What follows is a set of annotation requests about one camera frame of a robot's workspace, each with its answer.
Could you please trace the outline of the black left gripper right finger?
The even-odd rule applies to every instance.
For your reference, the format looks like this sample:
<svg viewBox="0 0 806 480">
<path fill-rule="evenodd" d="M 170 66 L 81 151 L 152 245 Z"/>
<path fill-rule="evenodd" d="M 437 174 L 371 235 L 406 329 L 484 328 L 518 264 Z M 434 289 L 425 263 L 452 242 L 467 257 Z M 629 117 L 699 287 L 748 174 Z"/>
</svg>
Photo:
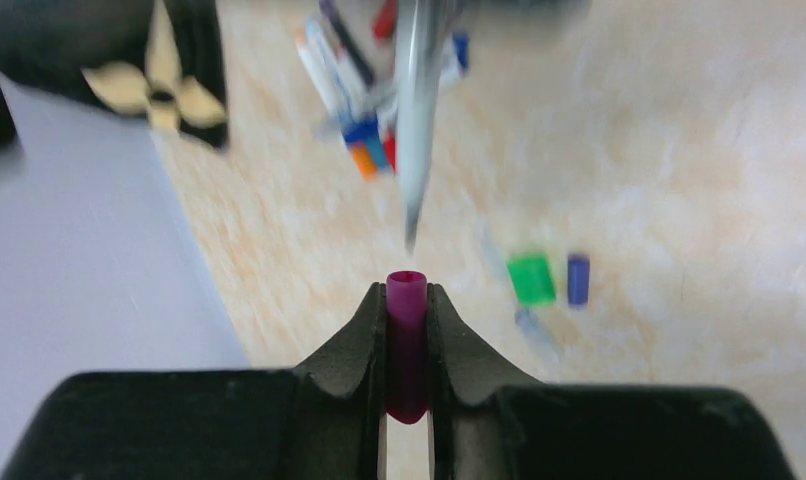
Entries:
<svg viewBox="0 0 806 480">
<path fill-rule="evenodd" d="M 789 479 L 770 425 L 719 387 L 545 383 L 429 288 L 435 479 Z"/>
</svg>

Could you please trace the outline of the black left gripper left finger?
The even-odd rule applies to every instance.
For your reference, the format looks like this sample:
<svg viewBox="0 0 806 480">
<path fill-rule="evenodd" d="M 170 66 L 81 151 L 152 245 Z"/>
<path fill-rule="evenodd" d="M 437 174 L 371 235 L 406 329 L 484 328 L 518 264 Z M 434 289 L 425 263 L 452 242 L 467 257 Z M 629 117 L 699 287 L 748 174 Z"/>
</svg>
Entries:
<svg viewBox="0 0 806 480">
<path fill-rule="evenodd" d="M 43 401 L 6 479 L 382 479 L 386 292 L 280 369 L 89 372 Z"/>
</svg>

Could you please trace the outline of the clear pen cap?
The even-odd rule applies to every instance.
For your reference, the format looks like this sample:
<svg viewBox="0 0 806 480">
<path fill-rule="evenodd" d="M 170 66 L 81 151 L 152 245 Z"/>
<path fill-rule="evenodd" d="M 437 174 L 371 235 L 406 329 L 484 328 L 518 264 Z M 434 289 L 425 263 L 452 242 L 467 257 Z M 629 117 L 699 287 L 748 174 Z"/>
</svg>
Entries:
<svg viewBox="0 0 806 480">
<path fill-rule="evenodd" d="M 518 308 L 514 314 L 514 321 L 518 330 L 538 354 L 554 360 L 561 358 L 561 347 L 535 311 Z"/>
</svg>

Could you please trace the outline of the green cap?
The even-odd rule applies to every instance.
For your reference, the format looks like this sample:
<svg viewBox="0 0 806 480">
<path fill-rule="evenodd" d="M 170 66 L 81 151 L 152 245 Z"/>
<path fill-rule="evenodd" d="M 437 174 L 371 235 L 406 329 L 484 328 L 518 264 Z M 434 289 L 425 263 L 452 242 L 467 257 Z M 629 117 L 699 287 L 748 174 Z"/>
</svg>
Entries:
<svg viewBox="0 0 806 480">
<path fill-rule="evenodd" d="M 518 303 L 533 308 L 556 301 L 556 288 L 546 255 L 520 254 L 507 260 L 507 271 Z"/>
</svg>

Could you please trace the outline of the magenta pen cap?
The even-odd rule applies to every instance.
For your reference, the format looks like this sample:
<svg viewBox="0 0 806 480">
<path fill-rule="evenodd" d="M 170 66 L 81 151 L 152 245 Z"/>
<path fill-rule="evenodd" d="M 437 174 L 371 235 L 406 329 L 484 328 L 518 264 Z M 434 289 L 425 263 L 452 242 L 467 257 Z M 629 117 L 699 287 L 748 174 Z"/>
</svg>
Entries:
<svg viewBox="0 0 806 480">
<path fill-rule="evenodd" d="M 386 310 L 387 413 L 400 423 L 411 425 L 429 408 L 426 276 L 416 271 L 389 274 Z"/>
</svg>

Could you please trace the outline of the purple cap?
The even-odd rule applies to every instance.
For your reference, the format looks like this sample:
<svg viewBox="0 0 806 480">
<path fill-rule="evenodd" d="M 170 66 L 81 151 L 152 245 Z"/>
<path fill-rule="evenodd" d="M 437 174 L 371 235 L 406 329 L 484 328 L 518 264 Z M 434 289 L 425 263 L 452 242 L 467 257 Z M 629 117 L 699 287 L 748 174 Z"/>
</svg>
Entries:
<svg viewBox="0 0 806 480">
<path fill-rule="evenodd" d="M 583 254 L 572 254 L 567 260 L 567 298 L 572 307 L 588 303 L 590 288 L 590 260 Z"/>
</svg>

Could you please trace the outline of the orange cap marker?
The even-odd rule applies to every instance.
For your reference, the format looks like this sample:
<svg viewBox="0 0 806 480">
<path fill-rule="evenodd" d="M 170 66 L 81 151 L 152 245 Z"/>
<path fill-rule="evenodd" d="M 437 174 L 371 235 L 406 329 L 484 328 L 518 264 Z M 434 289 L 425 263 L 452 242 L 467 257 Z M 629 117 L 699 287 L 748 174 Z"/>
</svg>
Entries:
<svg viewBox="0 0 806 480">
<path fill-rule="evenodd" d="M 362 177 L 374 178 L 380 172 L 375 160 L 383 160 L 382 147 L 374 117 L 353 121 L 353 114 L 365 95 L 365 85 L 351 57 L 315 20 L 308 22 L 304 32 L 298 35 L 296 48 L 330 116 L 330 123 L 320 126 L 318 131 L 339 132 Z"/>
</svg>

